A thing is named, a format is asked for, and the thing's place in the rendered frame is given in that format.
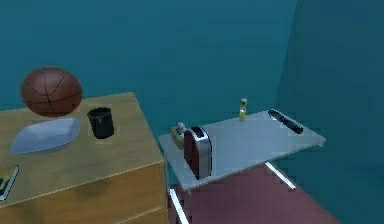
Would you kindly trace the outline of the brown basketball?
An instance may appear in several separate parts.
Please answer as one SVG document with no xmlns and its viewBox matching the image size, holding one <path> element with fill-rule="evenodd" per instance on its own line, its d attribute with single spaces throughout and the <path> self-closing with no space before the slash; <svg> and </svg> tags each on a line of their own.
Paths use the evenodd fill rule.
<svg viewBox="0 0 384 224">
<path fill-rule="evenodd" d="M 45 66 L 24 77 L 20 95 L 32 112 L 43 117 L 62 117 L 80 105 L 82 86 L 70 72 Z"/>
</svg>

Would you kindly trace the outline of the red and silver toaster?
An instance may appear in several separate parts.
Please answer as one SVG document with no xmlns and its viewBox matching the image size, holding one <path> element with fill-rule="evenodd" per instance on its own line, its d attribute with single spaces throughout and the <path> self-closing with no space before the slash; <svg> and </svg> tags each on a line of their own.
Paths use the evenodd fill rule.
<svg viewBox="0 0 384 224">
<path fill-rule="evenodd" d="M 184 132 L 184 159 L 197 180 L 212 172 L 212 144 L 208 133 L 199 126 Z"/>
</svg>

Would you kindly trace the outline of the yellow-green spray bottle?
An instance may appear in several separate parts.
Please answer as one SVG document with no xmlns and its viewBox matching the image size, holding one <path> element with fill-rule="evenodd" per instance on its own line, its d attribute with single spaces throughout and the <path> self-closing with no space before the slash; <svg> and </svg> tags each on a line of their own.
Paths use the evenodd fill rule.
<svg viewBox="0 0 384 224">
<path fill-rule="evenodd" d="M 246 119 L 246 111 L 247 111 L 247 98 L 242 98 L 240 100 L 240 108 L 239 108 L 239 121 L 244 122 Z"/>
</svg>

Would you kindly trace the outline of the wooden chest of drawers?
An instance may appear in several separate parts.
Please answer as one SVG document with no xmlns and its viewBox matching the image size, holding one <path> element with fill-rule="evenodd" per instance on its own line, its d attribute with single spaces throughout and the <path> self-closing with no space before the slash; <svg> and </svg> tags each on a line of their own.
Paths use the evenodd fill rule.
<svg viewBox="0 0 384 224">
<path fill-rule="evenodd" d="M 114 134 L 93 135 L 87 113 L 112 111 Z M 10 145 L 40 122 L 27 109 L 0 112 L 0 168 L 19 166 L 0 224 L 168 224 L 164 158 L 132 93 L 89 98 L 74 112 L 78 137 L 63 149 L 16 155 Z"/>
</svg>

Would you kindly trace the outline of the dark book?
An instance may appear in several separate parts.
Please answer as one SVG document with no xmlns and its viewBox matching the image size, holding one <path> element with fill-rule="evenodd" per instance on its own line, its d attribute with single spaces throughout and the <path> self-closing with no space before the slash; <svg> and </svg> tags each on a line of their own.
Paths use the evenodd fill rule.
<svg viewBox="0 0 384 224">
<path fill-rule="evenodd" d="M 18 165 L 0 168 L 0 201 L 7 199 L 18 173 Z"/>
</svg>

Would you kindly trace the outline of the grey metal table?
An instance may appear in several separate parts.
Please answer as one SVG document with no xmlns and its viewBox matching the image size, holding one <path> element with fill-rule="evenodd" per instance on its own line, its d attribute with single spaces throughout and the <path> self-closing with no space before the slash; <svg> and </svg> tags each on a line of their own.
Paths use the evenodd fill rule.
<svg viewBox="0 0 384 224">
<path fill-rule="evenodd" d="M 212 144 L 212 172 L 200 180 L 185 161 L 184 149 L 179 150 L 169 134 L 160 136 L 164 156 L 179 181 L 168 188 L 171 224 L 337 224 L 272 164 L 277 158 L 326 142 L 297 124 L 302 134 L 263 111 L 244 122 L 233 118 L 204 125 Z"/>
</svg>

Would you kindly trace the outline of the pale blue bowl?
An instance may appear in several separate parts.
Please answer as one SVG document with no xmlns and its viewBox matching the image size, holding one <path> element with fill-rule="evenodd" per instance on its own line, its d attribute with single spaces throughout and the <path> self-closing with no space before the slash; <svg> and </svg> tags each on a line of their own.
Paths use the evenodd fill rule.
<svg viewBox="0 0 384 224">
<path fill-rule="evenodd" d="M 52 151 L 72 143 L 80 132 L 77 118 L 61 118 L 40 122 L 23 128 L 13 139 L 13 154 Z"/>
</svg>

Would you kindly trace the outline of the black remote control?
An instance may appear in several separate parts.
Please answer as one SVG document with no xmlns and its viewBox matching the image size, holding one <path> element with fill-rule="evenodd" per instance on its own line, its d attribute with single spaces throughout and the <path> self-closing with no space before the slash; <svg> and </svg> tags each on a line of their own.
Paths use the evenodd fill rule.
<svg viewBox="0 0 384 224">
<path fill-rule="evenodd" d="M 295 123 L 294 121 L 286 118 L 283 114 L 281 114 L 280 112 L 278 112 L 277 110 L 274 110 L 274 109 L 270 109 L 268 111 L 268 114 L 269 116 L 274 119 L 274 120 L 277 120 L 279 121 L 280 123 L 282 123 L 283 125 L 285 125 L 287 128 L 289 128 L 290 130 L 292 130 L 294 133 L 296 134 L 302 134 L 303 133 L 303 128 L 301 126 L 299 126 L 297 123 Z"/>
</svg>

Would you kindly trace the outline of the black cup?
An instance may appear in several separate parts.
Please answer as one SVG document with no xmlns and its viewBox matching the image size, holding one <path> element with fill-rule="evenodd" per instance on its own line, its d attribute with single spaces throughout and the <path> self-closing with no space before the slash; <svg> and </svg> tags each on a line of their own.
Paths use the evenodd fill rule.
<svg viewBox="0 0 384 224">
<path fill-rule="evenodd" d="M 114 134 L 114 123 L 110 108 L 94 108 L 87 113 L 87 117 L 95 138 L 106 139 Z"/>
</svg>

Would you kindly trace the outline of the olive tissue box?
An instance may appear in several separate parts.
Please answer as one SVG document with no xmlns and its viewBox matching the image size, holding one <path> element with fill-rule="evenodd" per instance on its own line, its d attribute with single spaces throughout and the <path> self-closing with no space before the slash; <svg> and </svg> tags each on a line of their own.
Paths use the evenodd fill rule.
<svg viewBox="0 0 384 224">
<path fill-rule="evenodd" d="M 184 148 L 184 132 L 186 127 L 182 122 L 170 128 L 171 137 L 179 150 Z"/>
</svg>

